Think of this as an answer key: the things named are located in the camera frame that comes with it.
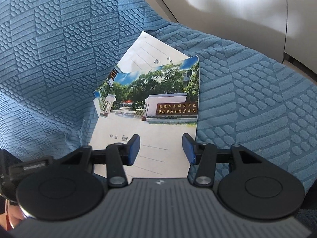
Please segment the person's hand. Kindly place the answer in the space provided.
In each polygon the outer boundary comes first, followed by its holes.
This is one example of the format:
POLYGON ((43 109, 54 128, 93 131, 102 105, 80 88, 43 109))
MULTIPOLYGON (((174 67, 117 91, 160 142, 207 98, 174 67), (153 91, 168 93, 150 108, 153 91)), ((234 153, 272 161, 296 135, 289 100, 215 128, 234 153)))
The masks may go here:
POLYGON ((19 205, 10 200, 5 200, 4 206, 1 205, 1 227, 4 230, 15 229, 25 218, 19 205))

